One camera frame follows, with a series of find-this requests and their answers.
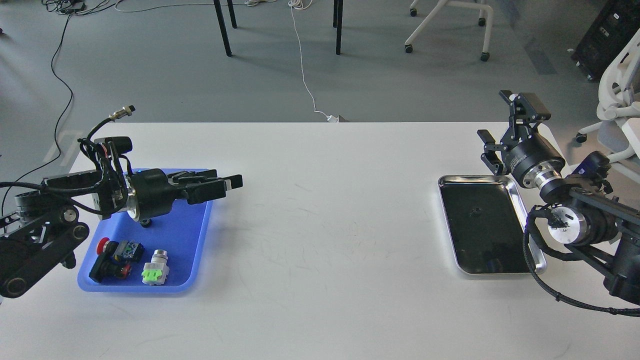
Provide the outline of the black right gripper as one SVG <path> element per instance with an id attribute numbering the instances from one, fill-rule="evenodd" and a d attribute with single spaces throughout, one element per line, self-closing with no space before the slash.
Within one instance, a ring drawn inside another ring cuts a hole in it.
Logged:
<path id="1" fill-rule="evenodd" d="M 480 159 L 494 175 L 511 174 L 523 188 L 564 187 L 560 171 L 566 161 L 538 132 L 538 126 L 551 118 L 551 112 L 532 92 L 501 89 L 499 96 L 509 105 L 509 126 L 500 143 L 496 143 L 489 130 L 477 131 L 484 144 Z"/>

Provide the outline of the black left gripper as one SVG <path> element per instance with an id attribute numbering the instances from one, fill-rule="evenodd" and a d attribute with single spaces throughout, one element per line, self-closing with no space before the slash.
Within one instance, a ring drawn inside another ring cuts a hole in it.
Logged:
<path id="1" fill-rule="evenodd" d="M 190 205 L 226 196 L 243 186 L 242 174 L 217 176 L 216 170 L 180 170 L 166 174 L 159 168 L 135 171 L 126 176 L 126 212 L 135 222 L 150 220 L 171 212 L 176 199 Z"/>

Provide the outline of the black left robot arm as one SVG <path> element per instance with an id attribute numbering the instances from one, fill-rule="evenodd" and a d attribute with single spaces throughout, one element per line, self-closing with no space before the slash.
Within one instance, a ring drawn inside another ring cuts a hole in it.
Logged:
<path id="1" fill-rule="evenodd" d="M 147 228 L 153 218 L 169 214 L 175 200 L 196 205 L 221 199 L 243 186 L 240 174 L 219 177 L 216 170 L 134 171 L 121 160 L 133 148 L 130 137 L 111 136 L 93 140 L 109 122 L 131 116 L 133 105 L 115 111 L 78 139 L 79 148 L 95 169 L 44 178 L 41 183 L 2 182 L 2 188 L 20 187 L 16 211 L 3 216 L 1 228 L 19 223 L 1 236 L 1 296 L 23 296 L 55 266 L 73 269 L 74 250 L 89 236 L 89 226 L 79 221 L 79 209 L 109 219 L 127 212 Z"/>

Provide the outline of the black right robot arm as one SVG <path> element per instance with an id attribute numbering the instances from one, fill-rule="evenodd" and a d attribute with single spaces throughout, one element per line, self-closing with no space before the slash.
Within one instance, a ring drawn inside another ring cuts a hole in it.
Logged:
<path id="1" fill-rule="evenodd" d="M 493 174 L 537 188 L 544 202 L 526 215 L 522 248 L 532 240 L 555 259 L 584 261 L 604 277 L 610 296 L 638 305 L 639 212 L 607 198 L 613 191 L 610 159 L 592 152 L 563 177 L 565 159 L 538 130 L 550 111 L 534 93 L 502 89 L 499 96 L 509 106 L 509 126 L 500 141 L 486 129 L 477 131 L 484 143 L 481 159 Z"/>

